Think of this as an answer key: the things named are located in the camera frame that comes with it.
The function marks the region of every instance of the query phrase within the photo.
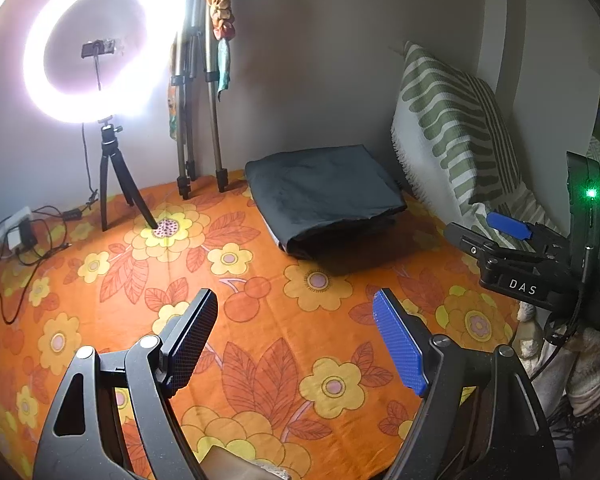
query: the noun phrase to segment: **textured grip pad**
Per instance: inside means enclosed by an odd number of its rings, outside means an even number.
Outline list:
[[[429,331],[422,320],[416,316],[409,316],[404,311],[402,305],[387,288],[379,290],[374,297],[374,320],[398,370],[402,384],[422,397],[429,384],[424,373],[422,350],[417,341],[420,340],[422,344],[422,337],[428,341],[429,337],[426,333],[430,336]],[[407,325],[413,325],[413,332],[418,333],[412,335]]]
[[[161,360],[167,369],[162,385],[168,399],[189,384],[217,318],[218,298],[203,288],[163,342]]]

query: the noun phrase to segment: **pillow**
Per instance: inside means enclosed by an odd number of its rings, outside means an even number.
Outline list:
[[[298,258],[347,244],[406,209],[397,184],[360,145],[276,153],[248,162],[244,174],[274,239]]]
[[[444,223],[459,223],[517,249],[525,245],[491,229],[488,213],[557,229],[522,182],[487,83],[411,42],[405,46],[392,139],[416,197]]]

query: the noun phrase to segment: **glowing ring light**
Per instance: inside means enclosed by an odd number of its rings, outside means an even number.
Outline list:
[[[31,27],[23,62],[24,83],[31,99],[44,113],[65,123],[87,123],[116,113],[138,113],[168,64],[182,0],[138,0],[146,19],[146,44],[142,52],[101,92],[95,89],[82,94],[64,94],[46,77],[44,56],[56,23],[77,1],[50,0]]]

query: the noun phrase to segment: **floral bedsheet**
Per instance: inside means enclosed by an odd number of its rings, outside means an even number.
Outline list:
[[[0,314],[0,451],[23,478],[74,352],[126,349],[160,332],[201,287],[218,295],[219,317],[189,386],[172,399],[187,441],[199,460],[222,446],[294,480],[370,478],[409,431],[419,399],[374,325],[378,288],[465,347],[491,350],[510,337],[515,302],[480,288],[474,260],[416,201],[393,228],[333,261],[298,262],[276,247],[241,177],[224,194],[201,178],[187,202],[173,184],[145,189],[155,231],[110,198],[113,227],[100,231],[98,206],[70,224],[72,246],[36,273],[16,322]],[[53,242],[63,235],[52,224]],[[0,262],[7,318],[30,272]],[[116,399],[135,471],[152,478],[128,392]]]

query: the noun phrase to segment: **white power adapter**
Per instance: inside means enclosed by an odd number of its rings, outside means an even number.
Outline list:
[[[20,237],[20,230],[14,229],[20,225],[25,219],[31,219],[31,209],[28,206],[24,206],[20,211],[11,215],[0,225],[0,242],[4,241],[4,235],[7,236],[7,247],[10,251],[14,251],[22,243]]]

